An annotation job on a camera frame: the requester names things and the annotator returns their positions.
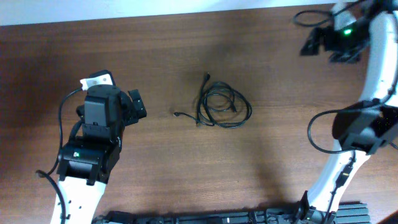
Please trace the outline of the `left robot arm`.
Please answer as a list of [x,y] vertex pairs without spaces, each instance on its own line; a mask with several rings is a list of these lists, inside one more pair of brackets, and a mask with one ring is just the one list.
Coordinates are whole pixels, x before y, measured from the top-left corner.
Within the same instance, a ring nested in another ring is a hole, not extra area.
[[51,224],[91,223],[112,169],[120,158],[126,126],[146,117],[139,90],[89,87],[80,116],[60,151]]

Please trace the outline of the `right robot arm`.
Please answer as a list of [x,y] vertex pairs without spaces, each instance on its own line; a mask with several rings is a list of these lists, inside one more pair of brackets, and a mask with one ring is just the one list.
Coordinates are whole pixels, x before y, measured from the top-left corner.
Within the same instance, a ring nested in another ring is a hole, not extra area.
[[366,1],[356,19],[349,4],[335,4],[324,21],[312,24],[300,54],[312,56],[320,48],[330,61],[355,63],[369,50],[364,88],[359,100],[333,110],[333,148],[315,184],[291,212],[267,213],[286,223],[355,223],[358,215],[340,200],[359,168],[397,137],[397,2]]

